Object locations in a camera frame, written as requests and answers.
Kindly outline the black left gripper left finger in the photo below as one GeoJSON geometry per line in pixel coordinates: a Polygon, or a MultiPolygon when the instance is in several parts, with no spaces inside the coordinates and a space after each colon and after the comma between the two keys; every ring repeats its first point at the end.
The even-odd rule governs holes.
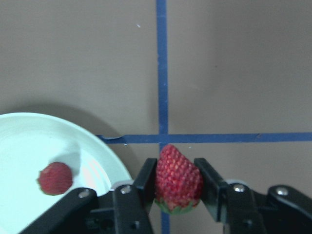
{"type": "Polygon", "coordinates": [[[23,234],[152,234],[157,159],[147,159],[132,184],[102,196],[90,188],[70,191],[28,225],[23,234]]]}

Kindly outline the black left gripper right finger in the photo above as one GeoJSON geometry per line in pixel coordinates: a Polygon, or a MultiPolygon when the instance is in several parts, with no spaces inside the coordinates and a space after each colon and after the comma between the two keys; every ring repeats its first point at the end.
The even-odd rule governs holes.
{"type": "Polygon", "coordinates": [[[312,199],[276,185],[261,194],[241,182],[227,182],[204,158],[194,160],[203,177],[201,200],[225,234],[310,234],[312,199]]]}

